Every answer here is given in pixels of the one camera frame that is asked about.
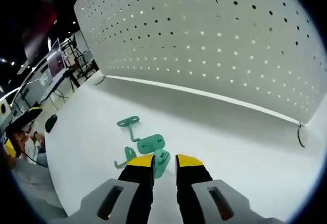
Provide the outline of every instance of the green 3d-printed object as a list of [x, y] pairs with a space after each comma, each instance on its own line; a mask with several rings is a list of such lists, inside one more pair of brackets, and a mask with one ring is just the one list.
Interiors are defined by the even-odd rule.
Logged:
[[132, 131], [132, 124], [137, 123], [138, 121], [139, 121], [139, 117], [133, 116], [133, 117], [126, 118], [124, 120], [117, 122], [117, 125], [119, 127], [128, 127], [129, 133], [131, 135], [131, 140], [133, 142], [139, 141], [139, 138], [136, 138], [136, 139], [134, 138], [133, 131]]
[[158, 179], [162, 177], [165, 169], [167, 168], [168, 162], [170, 160], [169, 152], [159, 149], [154, 152], [154, 178]]
[[141, 154], [152, 153], [155, 150], [163, 149], [164, 147], [165, 140], [161, 135], [149, 136], [137, 142], [137, 148]]
[[133, 148], [126, 146], [125, 147], [125, 156], [127, 159], [125, 162], [123, 162], [121, 164], [118, 164], [117, 161], [114, 162], [114, 166], [116, 167], [116, 169], [124, 168], [129, 161], [136, 158], [136, 152], [134, 151]]

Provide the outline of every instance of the green plastic part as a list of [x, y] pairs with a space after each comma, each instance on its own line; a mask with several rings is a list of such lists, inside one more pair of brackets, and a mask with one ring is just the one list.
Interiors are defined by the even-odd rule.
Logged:
[[137, 148], [141, 154], [152, 153], [155, 150], [163, 149], [164, 147], [165, 140], [161, 135], [149, 136], [137, 142]]
[[154, 152], [154, 155], [154, 178], [159, 179], [162, 177], [168, 166], [170, 154], [165, 150], [159, 149]]
[[116, 167], [116, 169], [124, 168], [129, 161], [137, 157], [134, 149], [128, 146], [125, 147], [125, 156], [127, 160], [121, 164], [118, 164], [117, 161], [114, 161], [114, 166]]
[[128, 127], [129, 133], [131, 135], [131, 140], [133, 142], [139, 141], [139, 138], [134, 138], [134, 134], [133, 134], [133, 130], [132, 130], [132, 124], [137, 123], [138, 121], [139, 121], [139, 117], [133, 116], [133, 117], [126, 118], [124, 120], [117, 122], [117, 125], [119, 127]]

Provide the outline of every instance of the monitor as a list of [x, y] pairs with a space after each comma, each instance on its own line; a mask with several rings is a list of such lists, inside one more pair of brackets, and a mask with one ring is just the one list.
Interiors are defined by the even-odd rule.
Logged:
[[52, 45], [48, 55], [46, 56], [46, 60], [48, 61], [52, 77], [55, 77], [61, 70], [65, 69], [65, 63], [61, 55], [60, 44], [58, 39]]

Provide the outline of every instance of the white perforated wall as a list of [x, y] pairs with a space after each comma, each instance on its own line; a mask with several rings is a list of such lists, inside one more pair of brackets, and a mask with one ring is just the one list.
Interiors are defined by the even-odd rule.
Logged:
[[297, 0], [77, 0], [106, 75], [190, 87], [308, 122], [326, 55]]

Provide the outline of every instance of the person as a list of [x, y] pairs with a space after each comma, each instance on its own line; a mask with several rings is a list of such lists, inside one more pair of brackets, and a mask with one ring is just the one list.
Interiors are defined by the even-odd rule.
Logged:
[[31, 164], [38, 162], [43, 166], [48, 166], [44, 135], [38, 132], [29, 135], [23, 130], [19, 130], [13, 134], [13, 138], [22, 151], [20, 158], [27, 160]]

